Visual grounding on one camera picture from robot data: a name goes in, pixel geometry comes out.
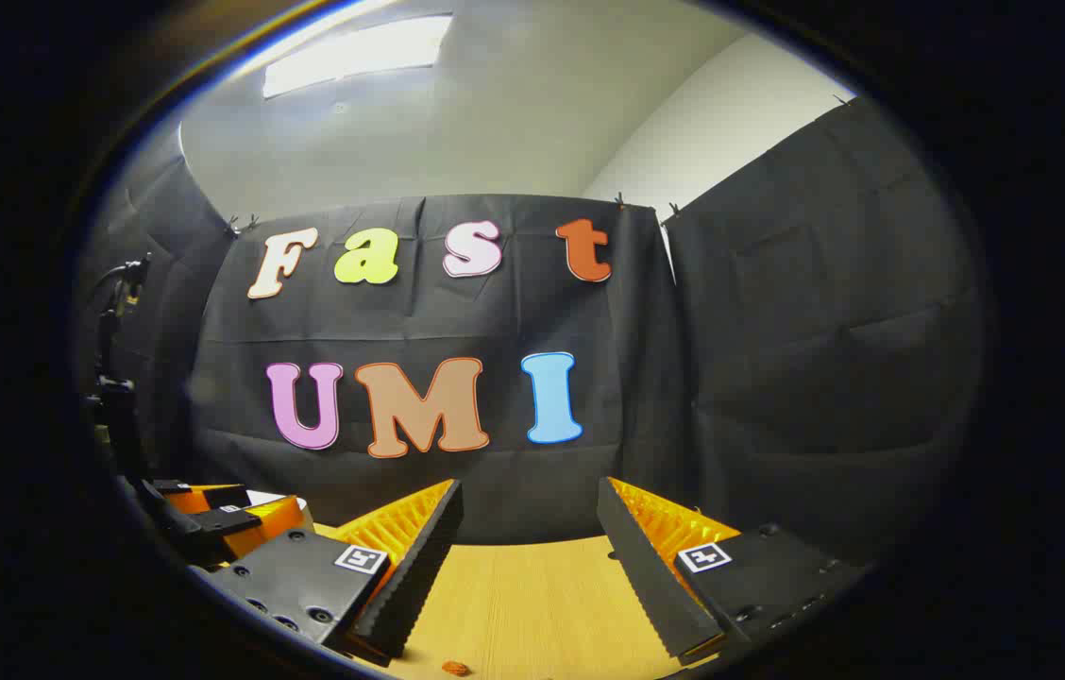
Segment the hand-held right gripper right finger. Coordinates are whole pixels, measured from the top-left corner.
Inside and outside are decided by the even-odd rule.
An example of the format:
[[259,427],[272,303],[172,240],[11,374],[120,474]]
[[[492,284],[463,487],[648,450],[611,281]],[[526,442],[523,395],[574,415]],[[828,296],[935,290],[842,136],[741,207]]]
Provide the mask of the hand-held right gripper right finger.
[[770,522],[741,531],[616,477],[599,522],[668,655],[735,661],[808,622],[868,574]]

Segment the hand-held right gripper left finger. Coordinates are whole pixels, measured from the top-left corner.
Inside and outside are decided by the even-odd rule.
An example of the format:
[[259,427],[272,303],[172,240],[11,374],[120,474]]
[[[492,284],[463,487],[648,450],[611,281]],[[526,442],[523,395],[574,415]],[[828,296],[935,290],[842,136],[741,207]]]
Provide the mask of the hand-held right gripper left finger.
[[222,593],[325,649],[386,667],[399,658],[464,516],[446,479],[321,534],[257,513],[256,537],[208,578]]

